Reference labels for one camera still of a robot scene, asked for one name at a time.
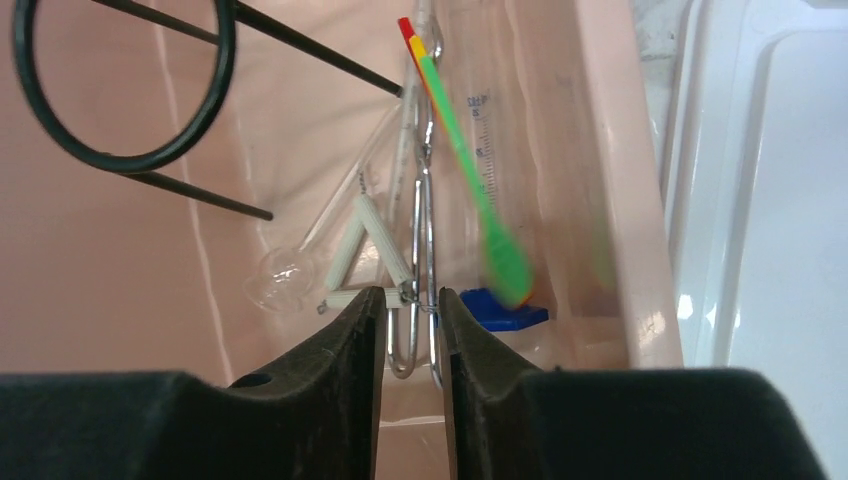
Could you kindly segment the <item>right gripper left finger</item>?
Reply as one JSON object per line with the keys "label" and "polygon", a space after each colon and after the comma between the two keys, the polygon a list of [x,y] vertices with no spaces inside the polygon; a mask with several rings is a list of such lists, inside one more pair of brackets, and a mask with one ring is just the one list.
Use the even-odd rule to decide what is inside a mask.
{"label": "right gripper left finger", "polygon": [[371,479],[387,295],[229,387],[183,371],[1,379],[5,479]]}

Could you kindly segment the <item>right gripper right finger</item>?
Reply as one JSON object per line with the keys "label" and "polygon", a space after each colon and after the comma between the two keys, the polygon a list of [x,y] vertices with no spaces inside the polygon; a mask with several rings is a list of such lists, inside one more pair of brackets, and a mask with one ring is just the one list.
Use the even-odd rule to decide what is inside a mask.
{"label": "right gripper right finger", "polygon": [[745,369],[544,370],[439,294],[454,479],[822,479],[784,396]]}

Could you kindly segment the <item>clear round bottom flask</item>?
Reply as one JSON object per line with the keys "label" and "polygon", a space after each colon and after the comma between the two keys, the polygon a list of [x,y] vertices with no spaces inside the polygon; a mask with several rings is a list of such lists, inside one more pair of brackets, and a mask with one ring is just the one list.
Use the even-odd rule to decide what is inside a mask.
{"label": "clear round bottom flask", "polygon": [[383,115],[301,245],[291,250],[274,249],[263,258],[257,274],[245,282],[245,292],[256,305],[273,313],[293,313],[301,309],[301,298],[315,287],[318,266],[315,247],[333,224],[348,191],[356,191],[357,195],[347,202],[351,206],[351,217],[328,264],[324,278],[328,296],[318,311],[342,308],[357,295],[355,290],[343,290],[341,286],[358,258],[360,244],[366,235],[372,237],[377,249],[384,251],[394,281],[400,285],[411,281],[409,267],[401,259],[396,243],[389,238],[388,226],[369,195],[365,176],[368,162],[375,157],[380,142],[396,130],[395,124],[400,117],[398,106]]}

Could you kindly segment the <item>clay pipe triangle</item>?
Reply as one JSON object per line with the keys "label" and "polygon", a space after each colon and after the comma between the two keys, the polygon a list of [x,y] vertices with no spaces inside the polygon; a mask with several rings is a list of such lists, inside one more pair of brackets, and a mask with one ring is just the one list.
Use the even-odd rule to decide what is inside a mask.
{"label": "clay pipe triangle", "polygon": [[359,194],[352,204],[351,220],[331,256],[324,277],[323,286],[327,293],[316,307],[317,313],[321,315],[330,310],[343,309],[359,294],[359,289],[344,289],[343,285],[349,273],[355,269],[363,250],[371,252],[382,264],[381,267],[375,268],[375,279],[381,280],[387,275],[392,282],[386,293],[389,309],[416,302],[418,294],[413,286],[412,269],[378,211],[376,203],[369,195]]}

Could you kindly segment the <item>glass thermometer rod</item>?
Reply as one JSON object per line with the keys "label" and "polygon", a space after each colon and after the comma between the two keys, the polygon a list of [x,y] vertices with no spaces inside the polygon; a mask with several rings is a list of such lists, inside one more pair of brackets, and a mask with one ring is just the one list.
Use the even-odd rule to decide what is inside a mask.
{"label": "glass thermometer rod", "polygon": [[407,165],[411,158],[410,151],[413,145],[414,121],[420,90],[419,74],[414,66],[414,62],[409,60],[405,68],[399,132],[392,156],[388,200],[384,211],[390,247],[386,253],[384,263],[396,285],[411,281],[413,278],[411,267],[403,255],[403,249],[399,242],[395,240],[393,234],[395,222],[398,219],[401,188],[403,187]]}

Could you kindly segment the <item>pink plastic bin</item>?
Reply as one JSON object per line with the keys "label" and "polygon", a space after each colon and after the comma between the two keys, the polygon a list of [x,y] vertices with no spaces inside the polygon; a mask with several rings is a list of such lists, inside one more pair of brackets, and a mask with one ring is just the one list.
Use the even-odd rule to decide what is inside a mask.
{"label": "pink plastic bin", "polygon": [[[412,59],[399,18],[457,115],[438,2],[3,2],[1,379],[183,371],[225,388],[334,320],[344,308],[316,307],[356,191],[315,247],[315,287],[299,311],[259,307],[245,282],[270,251],[301,245],[383,115],[401,108]],[[506,2],[540,208],[576,224],[596,278],[603,260],[615,269],[628,364],[597,370],[680,367],[631,7]],[[371,479],[452,478],[439,294],[452,289],[468,308],[462,296],[480,290],[502,307],[474,202],[434,119],[442,387],[425,316],[415,370],[392,374],[386,300]],[[384,221],[399,124],[365,170]]]}

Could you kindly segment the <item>white plastic bin lid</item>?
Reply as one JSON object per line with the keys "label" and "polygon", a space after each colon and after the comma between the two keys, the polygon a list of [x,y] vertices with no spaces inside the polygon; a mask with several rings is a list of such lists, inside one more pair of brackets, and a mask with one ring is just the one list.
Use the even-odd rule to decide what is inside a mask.
{"label": "white plastic bin lid", "polygon": [[684,363],[760,372],[847,475],[847,5],[692,1],[661,192]]}

